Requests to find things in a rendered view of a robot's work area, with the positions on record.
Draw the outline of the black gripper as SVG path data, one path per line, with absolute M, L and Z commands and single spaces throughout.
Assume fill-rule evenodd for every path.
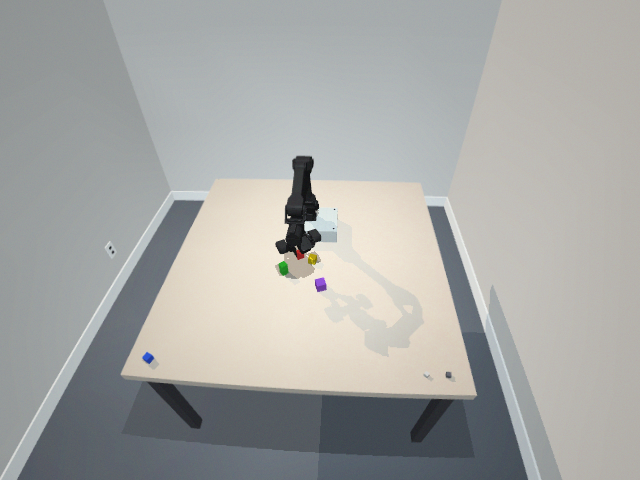
M 302 236 L 303 236 L 304 233 L 306 233 L 305 232 L 305 228 L 302 231 Z M 307 231 L 307 233 L 306 233 L 307 238 L 310 238 L 310 239 L 314 238 L 316 242 L 321 241 L 321 235 L 317 231 L 317 229 L 313 229 L 313 230 Z M 295 246 L 289 245 L 288 243 L 285 242 L 284 239 L 280 240 L 280 241 L 277 241 L 275 243 L 275 246 L 276 246 L 276 248 L 277 248 L 277 250 L 279 251 L 280 254 L 285 254 L 288 251 L 290 251 L 290 252 L 294 252 L 295 256 L 297 257 L 297 252 L 296 252 L 297 249 L 295 248 Z

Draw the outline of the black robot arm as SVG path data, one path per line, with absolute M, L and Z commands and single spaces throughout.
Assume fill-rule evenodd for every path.
M 316 221 L 316 212 L 319 209 L 318 200 L 312 193 L 310 173 L 314 165 L 314 159 L 310 156 L 296 156 L 292 160 L 294 169 L 292 193 L 285 205 L 285 224 L 289 224 L 285 241 L 289 245 L 297 246 L 300 253 L 304 254 L 314 248 L 314 238 L 302 236 L 305 221 Z M 287 219 L 287 215 L 291 216 Z

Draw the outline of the purple cube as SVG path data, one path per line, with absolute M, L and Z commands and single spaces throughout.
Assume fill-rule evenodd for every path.
M 321 292 L 321 291 L 325 291 L 326 290 L 326 282 L 324 277 L 323 278 L 319 278 L 319 279 L 315 279 L 315 287 L 317 292 Z

